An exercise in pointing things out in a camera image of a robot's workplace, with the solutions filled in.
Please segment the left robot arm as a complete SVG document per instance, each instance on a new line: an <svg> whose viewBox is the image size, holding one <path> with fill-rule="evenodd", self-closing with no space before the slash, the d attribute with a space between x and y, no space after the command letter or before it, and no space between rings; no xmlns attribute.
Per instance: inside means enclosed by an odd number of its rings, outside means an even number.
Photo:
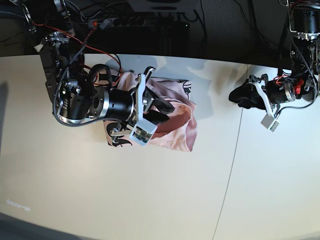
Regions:
<svg viewBox="0 0 320 240"><path fill-rule="evenodd" d="M281 104L308 97L313 104L320 95L320 2L318 0L288 0L287 20L279 41L278 71L272 80L267 74L250 75L245 82L228 96L229 101L241 108L265 110L277 118ZM284 73L282 52L287 37L291 72Z"/></svg>

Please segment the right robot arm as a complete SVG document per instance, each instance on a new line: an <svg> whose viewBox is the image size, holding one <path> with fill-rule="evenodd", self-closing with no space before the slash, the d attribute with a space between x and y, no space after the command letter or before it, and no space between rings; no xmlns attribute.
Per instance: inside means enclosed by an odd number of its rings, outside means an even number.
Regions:
<svg viewBox="0 0 320 240"><path fill-rule="evenodd" d="M117 88L122 77L106 64L85 66L87 39L77 39L70 12L63 0L16 0L28 24L32 44L46 75L46 88L55 119L67 127L99 121L115 122L111 140L128 136L145 146L158 125L169 119L174 106L158 96L147 82L153 68L136 77L129 90Z"/></svg>

